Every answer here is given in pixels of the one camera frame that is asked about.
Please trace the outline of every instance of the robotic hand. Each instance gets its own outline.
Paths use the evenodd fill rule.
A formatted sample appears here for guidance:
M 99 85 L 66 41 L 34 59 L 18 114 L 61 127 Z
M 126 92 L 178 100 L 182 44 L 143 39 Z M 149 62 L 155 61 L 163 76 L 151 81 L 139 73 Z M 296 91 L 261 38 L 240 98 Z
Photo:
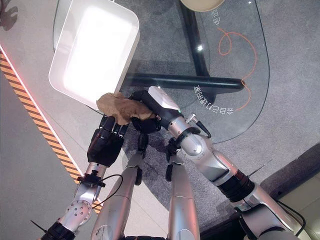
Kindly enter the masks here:
M 78 227 L 86 223 L 92 212 L 92 204 L 97 199 L 106 169 L 117 159 L 124 143 L 123 136 L 128 126 L 115 124 L 112 116 L 103 116 L 99 128 L 95 130 L 87 151 L 89 166 L 79 184 L 65 214 L 45 232 L 42 240 L 73 240 Z
M 200 172 L 230 200 L 241 213 L 240 223 L 247 237 L 256 239 L 297 239 L 301 225 L 274 201 L 257 183 L 252 182 L 226 156 L 213 148 L 210 133 L 192 114 L 187 120 L 177 104 L 161 89 L 134 92 L 130 99 L 142 101 L 157 116 L 157 124 L 168 130 Z M 208 136 L 192 127 L 195 122 Z

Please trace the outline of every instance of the brown cloth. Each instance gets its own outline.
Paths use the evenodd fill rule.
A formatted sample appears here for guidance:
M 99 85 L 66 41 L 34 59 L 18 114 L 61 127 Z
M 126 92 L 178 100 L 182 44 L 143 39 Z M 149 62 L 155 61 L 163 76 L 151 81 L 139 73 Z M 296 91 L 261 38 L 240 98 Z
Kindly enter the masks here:
M 119 125 L 130 123 L 130 118 L 136 117 L 141 120 L 155 118 L 152 111 L 143 103 L 127 99 L 121 92 L 106 93 L 96 101 L 98 109 L 107 116 L 115 117 L 115 121 Z

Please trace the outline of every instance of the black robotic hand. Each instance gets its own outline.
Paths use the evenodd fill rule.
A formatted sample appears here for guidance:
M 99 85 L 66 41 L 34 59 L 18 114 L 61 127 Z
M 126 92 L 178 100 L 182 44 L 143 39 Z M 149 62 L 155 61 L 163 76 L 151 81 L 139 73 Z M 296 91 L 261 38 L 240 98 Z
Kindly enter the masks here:
M 113 116 L 102 117 L 100 126 L 95 130 L 87 151 L 88 162 L 110 167 L 117 159 L 124 143 L 128 125 L 115 124 Z

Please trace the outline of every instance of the floor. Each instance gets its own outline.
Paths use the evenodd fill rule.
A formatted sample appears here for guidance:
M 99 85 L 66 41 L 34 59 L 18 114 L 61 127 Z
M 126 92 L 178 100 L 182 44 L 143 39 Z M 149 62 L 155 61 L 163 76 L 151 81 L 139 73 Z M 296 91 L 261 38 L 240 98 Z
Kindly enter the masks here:
M 52 29 L 57 1 L 32 0 L 32 4 L 20 0 L 8 2 L 8 8 L 17 7 L 19 18 L 10 30 L 0 27 L 0 44 L 45 116 L 84 170 L 86 148 L 100 116 L 59 94 L 49 85 L 47 76 L 53 56 Z M 317 111 L 320 102 L 320 3 L 316 0 L 259 0 L 257 5 L 270 61 L 267 99 L 260 117 L 251 128 L 215 147 L 245 174 L 262 167 L 251 176 L 252 180 L 261 183 L 320 140 L 320 112 Z M 0 235 L 4 239 L 36 239 L 41 233 L 29 219 L 48 228 L 63 213 L 75 185 L 3 75 L 0 78 L 0 187 L 2 192 L 6 192 L 0 200 Z M 136 138 L 137 134 L 130 130 L 128 136 Z M 150 157 L 143 166 L 143 179 L 156 198 L 168 208 L 170 185 L 163 180 L 166 162 L 162 157 L 154 157 L 163 151 L 164 144 L 160 138 L 150 138 L 147 153 Z M 124 150 L 130 157 L 134 149 L 126 144 Z M 117 170 L 121 169 L 122 164 L 119 162 Z M 190 162 L 187 161 L 186 166 L 201 229 L 227 219 L 233 210 L 224 196 Z M 143 202 L 138 194 L 135 199 L 144 209 L 147 202 Z M 147 207 L 149 218 L 158 225 L 153 225 L 150 230 L 159 236 L 165 236 L 167 228 L 168 211 L 164 207 L 157 205 L 154 211 L 150 205 Z M 132 222 L 127 225 L 132 231 L 135 230 L 135 218 L 141 215 L 139 211 L 134 213 Z M 146 220 L 149 218 L 139 222 L 141 228 L 150 222 Z M 94 219 L 81 229 L 78 239 L 88 239 L 93 222 Z

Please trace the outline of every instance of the round object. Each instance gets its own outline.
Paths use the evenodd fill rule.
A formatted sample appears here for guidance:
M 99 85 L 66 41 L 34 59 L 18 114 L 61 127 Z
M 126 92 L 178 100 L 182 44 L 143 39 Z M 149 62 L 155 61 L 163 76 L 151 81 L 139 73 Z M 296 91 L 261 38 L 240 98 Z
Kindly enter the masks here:
M 225 0 L 181 0 L 188 8 L 195 12 L 207 12 L 219 7 Z

